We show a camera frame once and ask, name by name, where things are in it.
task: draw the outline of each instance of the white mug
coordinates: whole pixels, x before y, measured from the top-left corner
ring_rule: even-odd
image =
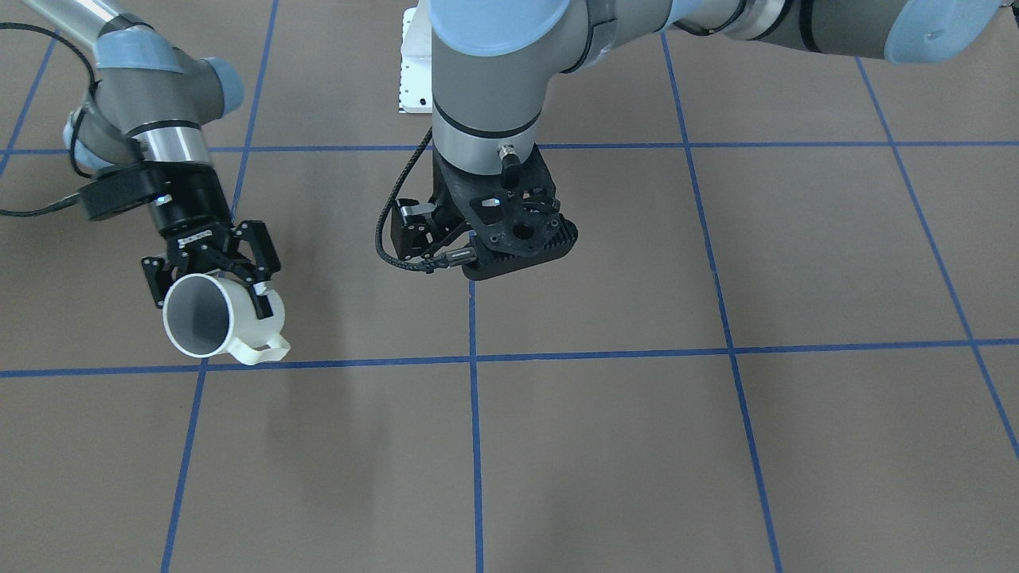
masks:
[[[163,302],[163,327],[177,350],[195,358],[229,353],[249,366],[281,360],[290,344],[279,331],[285,311],[279,294],[265,292],[272,316],[255,315],[248,291],[239,282],[208,274],[181,276]]]

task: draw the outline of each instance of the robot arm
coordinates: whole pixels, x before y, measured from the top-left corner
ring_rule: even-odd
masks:
[[[272,316],[267,291],[279,259],[264,223],[233,225],[202,135],[244,100],[236,71],[193,59],[113,0],[23,2],[96,56],[102,80],[64,129],[75,160],[95,170],[78,202],[91,220],[149,206],[166,241],[165,255],[142,261],[156,306],[177,278],[222,270],[240,279],[259,318]]]
[[[935,62],[968,46],[1001,0],[431,0],[434,189],[397,199],[397,258],[464,265],[475,280],[566,255],[577,227],[559,213],[535,145],[549,80],[677,27],[798,50]],[[473,230],[441,264],[438,250]]]

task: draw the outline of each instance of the grid line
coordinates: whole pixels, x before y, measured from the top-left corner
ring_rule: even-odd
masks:
[[[198,367],[198,380],[195,382],[195,398],[192,399],[192,412],[187,418],[187,433],[184,437],[184,451],[180,456],[180,470],[177,472],[177,486],[173,491],[173,509],[170,510],[170,524],[166,530],[166,544],[163,548],[163,561],[160,573],[169,573],[170,561],[173,559],[173,544],[177,538],[177,523],[180,521],[180,507],[184,500],[184,485],[187,482],[187,469],[191,466],[192,449],[195,446],[195,431],[198,427],[198,415],[202,407],[202,393],[205,389],[206,366],[209,359],[203,358]]]
[[[891,147],[884,142],[630,142],[630,143],[546,143],[541,149],[583,150],[583,149],[684,149],[689,145],[694,149],[754,149],[754,148],[825,148],[825,147]],[[903,147],[1019,147],[1019,141],[913,141],[896,142]],[[280,146],[220,146],[210,147],[212,153],[341,153],[347,151],[414,151],[414,145],[280,145]],[[2,149],[0,155],[62,155],[65,149]]]
[[[1016,460],[1019,460],[1019,441],[1016,440],[1015,430],[1012,429],[1012,423],[1009,421],[1008,413],[1005,411],[1005,405],[1002,404],[1002,399],[998,394],[998,388],[995,386],[995,381],[990,377],[987,365],[983,361],[983,355],[980,353],[980,346],[976,344],[976,336],[973,335],[973,329],[969,324],[969,320],[966,318],[966,312],[962,308],[962,301],[959,299],[959,294],[956,292],[955,285],[952,283],[952,277],[949,275],[948,265],[942,257],[941,250],[937,248],[937,242],[934,240],[933,230],[931,230],[927,217],[923,213],[923,207],[920,205],[920,199],[916,194],[916,188],[913,186],[913,179],[909,175],[909,170],[906,168],[905,161],[903,161],[902,153],[899,151],[899,146],[895,141],[895,137],[892,135],[892,128],[884,115],[884,110],[881,108],[881,104],[877,99],[877,92],[874,90],[870,76],[867,74],[867,69],[863,66],[863,60],[856,58],[856,66],[860,70],[860,76],[863,79],[863,83],[867,88],[867,93],[870,94],[870,99],[874,104],[874,110],[877,112],[877,117],[881,122],[881,127],[884,129],[884,135],[888,136],[889,144],[892,147],[892,153],[895,154],[896,163],[899,164],[899,171],[902,173],[903,181],[906,184],[906,190],[909,192],[909,198],[913,202],[916,215],[920,219],[920,224],[923,226],[923,232],[927,238],[927,243],[930,245],[930,251],[933,253],[934,260],[937,262],[937,268],[942,272],[942,278],[945,280],[945,285],[948,288],[949,295],[952,297],[952,304],[955,305],[956,312],[959,315],[959,321],[962,323],[963,330],[966,332],[966,338],[970,343],[970,348],[973,351],[973,357],[976,359],[976,364],[980,369],[980,375],[983,376],[983,382],[987,386],[987,392],[990,394],[990,399],[995,404],[995,409],[998,411],[999,418],[1001,418],[1002,426],[1004,426],[1005,434],[1012,446],[1012,452],[1015,454]]]
[[[774,522],[771,519],[771,505],[768,503],[767,487],[764,483],[764,472],[761,470],[760,458],[757,454],[757,440],[754,437],[753,422],[750,419],[750,409],[747,405],[747,396],[743,387],[743,375],[740,373],[740,362],[736,354],[736,345],[733,343],[733,331],[729,323],[729,312],[726,310],[726,298],[722,294],[721,279],[718,276],[718,265],[714,258],[714,248],[711,245],[711,231],[707,223],[707,215],[704,213],[704,202],[701,198],[700,181],[697,178],[697,166],[694,163],[693,148],[690,146],[690,135],[687,132],[686,114],[683,112],[683,99],[680,96],[679,84],[676,81],[676,70],[673,66],[673,56],[668,50],[668,39],[664,32],[659,34],[661,38],[661,49],[665,55],[665,67],[668,70],[668,80],[672,84],[673,99],[676,101],[676,116],[680,123],[680,133],[683,136],[684,153],[687,159],[687,167],[690,169],[690,183],[693,187],[694,200],[697,203],[697,217],[700,219],[701,230],[704,233],[704,249],[707,251],[708,265],[711,268],[711,277],[714,280],[715,295],[718,299],[718,314],[721,318],[721,328],[726,334],[726,351],[729,355],[730,367],[733,370],[733,380],[736,384],[736,396],[740,403],[740,415],[743,418],[743,429],[747,436],[747,448],[750,453],[750,463],[754,471],[754,480],[757,483],[757,496],[760,500],[761,513],[764,518],[764,527],[767,531],[768,545],[771,550],[771,561],[775,573],[783,573],[782,554],[779,551],[779,540],[774,532]]]
[[[252,137],[255,133],[255,125],[258,121],[259,101],[262,95],[262,85],[265,81],[265,71],[269,64],[269,51],[272,47],[272,35],[276,27],[276,14],[279,8],[279,0],[272,0],[272,7],[269,11],[269,23],[266,27],[265,43],[262,48],[262,60],[259,64],[258,80],[255,84],[255,92],[252,96],[252,109],[248,117],[248,132],[245,135],[245,151],[242,152],[240,165],[237,168],[237,181],[233,188],[233,200],[230,203],[230,215],[236,212],[237,204],[244,191],[245,173],[248,170],[249,153],[247,148],[252,144]],[[187,481],[187,470],[191,464],[192,446],[195,441],[196,426],[198,424],[198,414],[202,406],[202,392],[205,387],[205,376],[210,370],[209,360],[203,358],[199,364],[198,382],[195,387],[195,402],[192,406],[192,415],[187,424],[187,438],[184,441],[184,451],[180,460],[180,472],[177,478],[177,488],[173,497],[173,511],[170,517],[170,525],[166,531],[166,545],[163,553],[163,561],[160,573],[169,573],[170,560],[173,556],[173,545],[176,540],[177,520],[180,516],[180,506],[183,503],[184,486]]]
[[[11,151],[17,144],[17,138],[21,135],[21,128],[24,126],[24,120],[29,117],[29,110],[32,108],[32,102],[36,99],[36,92],[39,91],[39,85],[43,81],[43,75],[46,73],[46,67],[50,63],[50,58],[53,56],[53,49],[57,45],[56,38],[51,38],[49,44],[46,46],[46,52],[43,54],[43,61],[39,64],[39,69],[36,70],[36,76],[32,81],[32,87],[29,88],[29,94],[24,97],[24,104],[21,105],[21,111],[17,115],[17,121],[14,123],[14,131],[10,134],[10,139],[7,140],[7,147],[4,150],[3,156],[0,157],[0,177],[3,176],[5,170],[7,170],[7,163],[10,161]]]
[[[806,354],[836,352],[882,352],[897,350],[952,349],[969,348],[974,343],[970,341],[914,341],[902,343],[855,343],[838,345],[794,345],[775,347],[735,347],[737,355],[761,354]],[[986,338],[977,340],[978,347],[1019,347],[1019,338]],[[623,351],[591,351],[591,352],[557,352],[528,354],[479,354],[476,357],[465,356],[426,356],[408,358],[369,358],[362,360],[316,360],[300,362],[265,362],[255,366],[244,364],[210,364],[209,372],[236,372],[257,370],[303,370],[303,369],[333,369],[333,368],[372,368],[387,366],[427,366],[436,364],[470,364],[476,360],[478,364],[500,362],[541,362],[541,361],[578,361],[578,360],[634,360],[653,358],[687,358],[697,356],[728,356],[728,348],[703,349],[665,349],[665,350],[623,350]],[[160,374],[198,372],[198,364],[180,364],[168,366],[108,366],[94,368],[47,368],[25,370],[0,370],[0,379],[11,378],[53,378],[62,376],[119,376],[130,374]]]
[[[471,364],[471,445],[474,463],[474,562],[477,573],[485,573],[485,529],[481,474],[481,404],[478,396],[477,284],[468,281],[468,337]]]

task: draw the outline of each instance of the cable connector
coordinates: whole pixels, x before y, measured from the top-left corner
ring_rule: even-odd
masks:
[[[426,273],[431,274],[437,268],[451,268],[473,263],[476,260],[478,260],[478,253],[474,247],[464,247],[440,253],[435,258],[422,261],[420,264]]]

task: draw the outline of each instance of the mug handle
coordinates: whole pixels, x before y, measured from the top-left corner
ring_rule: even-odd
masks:
[[[230,353],[233,358],[236,358],[237,362],[247,366],[254,366],[261,362],[277,362],[282,360],[286,356],[286,353],[290,352],[290,343],[286,342],[286,338],[278,332],[273,334],[266,345],[269,348],[255,350],[240,338],[233,338],[227,345],[226,352]]]

